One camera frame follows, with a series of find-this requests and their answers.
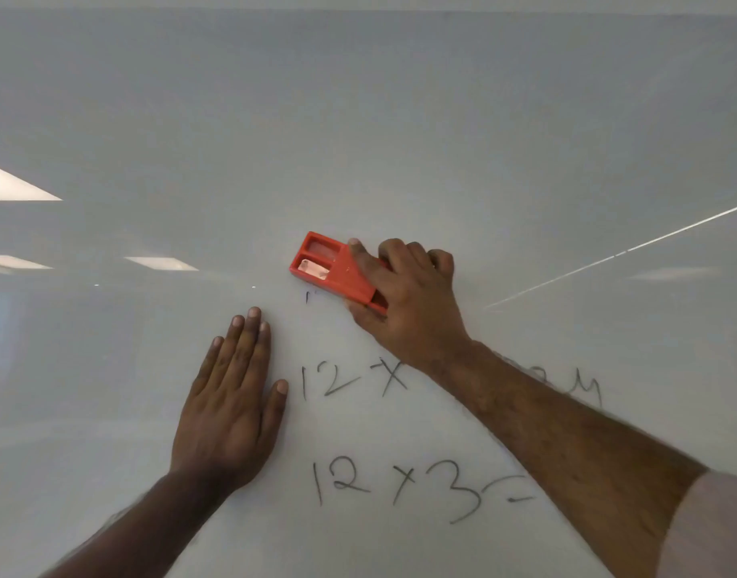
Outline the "person's left hand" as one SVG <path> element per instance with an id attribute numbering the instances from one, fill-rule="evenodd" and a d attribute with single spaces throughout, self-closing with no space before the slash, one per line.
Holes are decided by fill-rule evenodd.
<path id="1" fill-rule="evenodd" d="M 170 471 L 196 466 L 228 468 L 238 477 L 238 490 L 259 474 L 275 447 L 261 446 L 261 415 L 273 385 L 267 387 L 272 334 L 261 311 L 258 342 L 248 372 L 240 388 L 229 388 L 232 320 L 222 336 L 223 345 L 208 384 L 196 397 L 190 398 L 190 392 L 187 395 L 173 440 Z"/>

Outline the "person's right hand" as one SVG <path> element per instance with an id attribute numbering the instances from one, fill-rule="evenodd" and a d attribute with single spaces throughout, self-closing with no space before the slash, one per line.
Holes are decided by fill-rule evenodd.
<path id="1" fill-rule="evenodd" d="M 401 362 L 444 385 L 450 368 L 469 356 L 472 340 L 453 287 L 434 268 L 419 242 L 410 251 L 407 272 L 393 272 L 358 239 L 348 241 L 358 268 L 388 303 L 386 327 L 372 337 Z"/>

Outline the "orange whiteboard eraser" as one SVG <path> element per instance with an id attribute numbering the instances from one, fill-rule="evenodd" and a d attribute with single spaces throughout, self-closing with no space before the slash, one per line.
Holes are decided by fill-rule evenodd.
<path id="1" fill-rule="evenodd" d="M 346 243 L 316 232 L 303 239 L 289 272 L 328 293 L 386 315 L 388 303 L 358 268 Z"/>

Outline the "person's left forearm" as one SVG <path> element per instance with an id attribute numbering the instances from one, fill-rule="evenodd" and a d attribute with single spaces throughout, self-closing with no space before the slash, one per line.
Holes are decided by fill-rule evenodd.
<path id="1" fill-rule="evenodd" d="M 228 468 L 196 466 L 169 472 L 40 578 L 165 578 L 238 486 L 235 471 Z"/>

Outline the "person's right forearm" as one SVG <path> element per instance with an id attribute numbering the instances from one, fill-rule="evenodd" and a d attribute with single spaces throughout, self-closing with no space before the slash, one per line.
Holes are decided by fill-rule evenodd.
<path id="1" fill-rule="evenodd" d="M 656 578 L 672 519 L 707 468 L 484 344 L 457 351 L 425 373 L 519 461 L 615 578 Z"/>

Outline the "white whiteboard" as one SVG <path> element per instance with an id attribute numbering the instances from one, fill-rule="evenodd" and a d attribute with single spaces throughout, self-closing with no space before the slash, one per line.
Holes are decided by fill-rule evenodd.
<path id="1" fill-rule="evenodd" d="M 473 338 L 737 476 L 737 17 L 0 9 L 0 578 L 166 473 L 252 306 L 284 427 L 172 578 L 609 577 L 310 231 L 449 251 Z"/>

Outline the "light pink shirt sleeve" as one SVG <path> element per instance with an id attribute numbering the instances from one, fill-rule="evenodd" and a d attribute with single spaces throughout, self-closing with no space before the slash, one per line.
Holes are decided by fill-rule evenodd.
<path id="1" fill-rule="evenodd" d="M 737 476 L 710 471 L 682 500 L 656 578 L 737 578 Z"/>

